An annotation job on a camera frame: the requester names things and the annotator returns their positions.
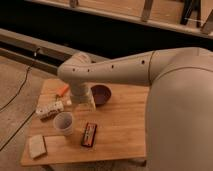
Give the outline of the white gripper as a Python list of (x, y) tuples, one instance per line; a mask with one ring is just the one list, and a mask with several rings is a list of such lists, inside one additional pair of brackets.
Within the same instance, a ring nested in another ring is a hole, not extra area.
[(86, 96), (70, 95), (70, 100), (71, 100), (73, 109), (77, 108), (81, 104), (87, 105), (90, 110), (96, 109), (96, 105), (92, 95), (86, 95)]

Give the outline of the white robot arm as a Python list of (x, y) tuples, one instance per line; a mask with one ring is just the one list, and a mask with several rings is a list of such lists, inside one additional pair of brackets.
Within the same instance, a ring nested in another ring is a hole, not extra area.
[(213, 51), (164, 49), (98, 63), (78, 52), (57, 75), (77, 104), (91, 98), (89, 82), (148, 86), (148, 171), (213, 171)]

